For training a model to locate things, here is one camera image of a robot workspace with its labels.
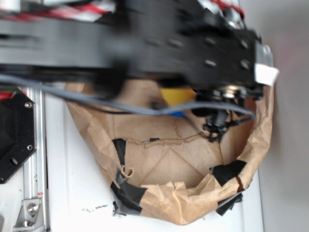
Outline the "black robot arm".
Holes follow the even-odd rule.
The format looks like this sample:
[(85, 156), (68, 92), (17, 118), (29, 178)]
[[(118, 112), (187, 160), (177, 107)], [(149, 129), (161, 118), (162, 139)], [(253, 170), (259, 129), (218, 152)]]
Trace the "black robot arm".
[[(82, 0), (2, 10), (0, 82), (120, 114), (192, 110), (206, 118), (209, 140), (220, 140), (254, 119), (245, 99), (261, 99), (279, 70), (269, 47), (246, 28), (244, 12), (217, 5), (213, 13), (197, 0)], [(191, 88), (197, 98), (152, 109), (114, 103), (128, 79)]]

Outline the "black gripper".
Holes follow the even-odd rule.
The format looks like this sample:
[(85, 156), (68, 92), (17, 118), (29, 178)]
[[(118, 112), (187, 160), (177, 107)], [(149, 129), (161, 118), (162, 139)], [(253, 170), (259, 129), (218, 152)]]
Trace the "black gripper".
[(215, 13), (197, 0), (154, 2), (154, 34), (162, 40), (154, 50), (154, 80), (161, 89), (193, 92), (179, 110), (205, 119), (201, 133), (210, 142), (252, 121), (245, 102), (261, 100), (278, 76), (269, 47), (246, 28), (240, 8), (217, 5)]

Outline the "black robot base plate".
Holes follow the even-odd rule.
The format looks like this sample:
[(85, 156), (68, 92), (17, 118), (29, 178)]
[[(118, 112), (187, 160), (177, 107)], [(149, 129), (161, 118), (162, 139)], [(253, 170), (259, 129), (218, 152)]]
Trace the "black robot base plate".
[(7, 183), (36, 151), (35, 103), (22, 91), (0, 101), (0, 183)]

